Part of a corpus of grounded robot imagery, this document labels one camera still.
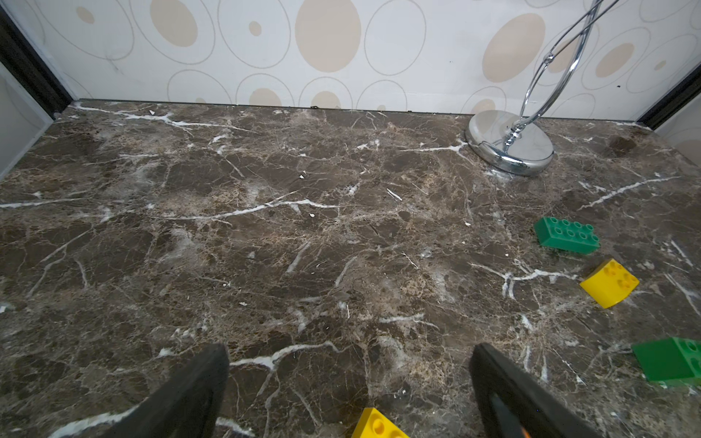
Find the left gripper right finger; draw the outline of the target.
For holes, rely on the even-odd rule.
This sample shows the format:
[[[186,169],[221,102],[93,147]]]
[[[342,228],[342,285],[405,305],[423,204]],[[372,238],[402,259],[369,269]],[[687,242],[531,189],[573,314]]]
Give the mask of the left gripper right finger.
[[[476,345],[469,371],[488,437],[600,435],[489,343]]]

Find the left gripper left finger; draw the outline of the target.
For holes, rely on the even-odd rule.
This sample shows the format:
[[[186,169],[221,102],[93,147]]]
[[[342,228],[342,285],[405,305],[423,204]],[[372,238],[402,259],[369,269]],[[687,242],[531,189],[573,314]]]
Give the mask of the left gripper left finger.
[[[226,390],[229,358],[206,346],[104,437],[211,437]]]

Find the yellow square lego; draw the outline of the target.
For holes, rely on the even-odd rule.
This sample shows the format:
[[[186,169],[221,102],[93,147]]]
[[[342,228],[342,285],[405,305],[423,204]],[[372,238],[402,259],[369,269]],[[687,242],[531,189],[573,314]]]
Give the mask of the yellow square lego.
[[[629,297],[639,284],[637,277],[611,258],[602,262],[580,286],[602,308],[611,308]]]
[[[408,435],[377,409],[365,408],[352,438],[408,438]]]

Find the yellow square lego back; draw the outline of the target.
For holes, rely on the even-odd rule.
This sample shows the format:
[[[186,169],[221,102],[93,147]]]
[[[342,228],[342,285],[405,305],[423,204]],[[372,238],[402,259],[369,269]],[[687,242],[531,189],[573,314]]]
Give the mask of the yellow square lego back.
[[[611,308],[629,297],[639,284],[637,277],[611,258],[602,262],[580,286],[602,308]]]

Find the green long lego back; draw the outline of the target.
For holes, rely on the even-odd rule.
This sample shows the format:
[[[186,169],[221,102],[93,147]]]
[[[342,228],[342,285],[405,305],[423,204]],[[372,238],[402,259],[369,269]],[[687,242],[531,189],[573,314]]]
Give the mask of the green long lego back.
[[[546,216],[534,224],[541,246],[588,255],[600,248],[600,239],[591,224]]]

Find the green square lego middle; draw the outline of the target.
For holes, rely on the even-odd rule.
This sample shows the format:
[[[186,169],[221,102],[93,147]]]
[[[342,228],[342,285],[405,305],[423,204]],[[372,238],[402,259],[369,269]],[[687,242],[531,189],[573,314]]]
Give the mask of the green square lego middle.
[[[632,346],[644,376],[668,386],[700,385],[700,342],[667,338]]]

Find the chrome hook stand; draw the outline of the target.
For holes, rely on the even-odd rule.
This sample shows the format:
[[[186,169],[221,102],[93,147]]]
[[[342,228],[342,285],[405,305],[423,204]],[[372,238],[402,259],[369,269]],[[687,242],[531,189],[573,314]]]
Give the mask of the chrome hook stand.
[[[582,63],[594,25],[615,5],[615,1],[608,7],[602,1],[594,1],[553,43],[531,79],[519,113],[490,109],[472,117],[464,134],[467,146],[480,159],[502,172],[518,176],[535,176],[546,170],[555,156],[555,150],[552,141],[536,121],[560,98]],[[555,89],[536,111],[527,115],[525,111],[529,100],[541,77],[570,47],[573,53]]]

